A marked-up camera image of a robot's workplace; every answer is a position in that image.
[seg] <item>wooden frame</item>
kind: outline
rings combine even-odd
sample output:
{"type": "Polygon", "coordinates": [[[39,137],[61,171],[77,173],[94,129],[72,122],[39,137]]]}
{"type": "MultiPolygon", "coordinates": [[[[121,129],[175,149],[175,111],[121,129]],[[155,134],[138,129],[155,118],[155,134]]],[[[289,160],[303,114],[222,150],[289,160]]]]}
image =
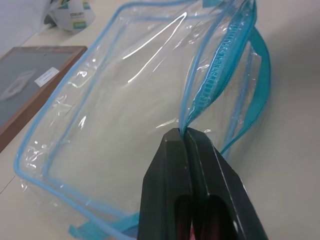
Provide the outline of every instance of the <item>wooden frame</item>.
{"type": "Polygon", "coordinates": [[[0,59],[1,62],[11,53],[71,53],[71,56],[59,69],[60,72],[44,86],[40,87],[3,126],[0,126],[0,152],[40,110],[58,83],[86,50],[86,46],[14,47],[0,59]]]}

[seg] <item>clear plastic bag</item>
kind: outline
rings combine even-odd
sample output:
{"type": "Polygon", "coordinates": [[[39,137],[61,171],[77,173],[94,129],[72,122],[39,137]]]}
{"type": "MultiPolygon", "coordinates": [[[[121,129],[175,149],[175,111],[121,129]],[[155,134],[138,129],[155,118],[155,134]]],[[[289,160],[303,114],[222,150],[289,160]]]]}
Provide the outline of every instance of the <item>clear plastic bag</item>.
{"type": "Polygon", "coordinates": [[[254,96],[260,95],[260,64],[268,59],[250,40],[255,2],[202,4],[133,2],[119,8],[23,140],[17,175],[89,219],[69,230],[74,237],[136,236],[143,177],[167,131],[180,125],[183,133],[190,125],[225,152],[262,110],[268,94],[258,101],[254,96]],[[215,85],[208,87],[215,73],[215,85]],[[214,94],[199,108],[198,96],[207,91],[202,86],[214,94]]]}

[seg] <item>blue handle strap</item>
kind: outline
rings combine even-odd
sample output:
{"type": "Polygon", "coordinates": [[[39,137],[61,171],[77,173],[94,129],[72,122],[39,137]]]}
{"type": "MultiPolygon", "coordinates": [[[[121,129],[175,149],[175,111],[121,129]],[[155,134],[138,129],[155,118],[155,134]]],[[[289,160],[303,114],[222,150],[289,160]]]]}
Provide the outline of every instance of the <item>blue handle strap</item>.
{"type": "Polygon", "coordinates": [[[229,141],[221,150],[223,155],[249,128],[257,121],[268,100],[270,92],[271,65],[267,46],[256,28],[251,32],[249,41],[255,52],[261,56],[261,66],[255,92],[244,118],[244,125],[237,136],[229,141]]]}

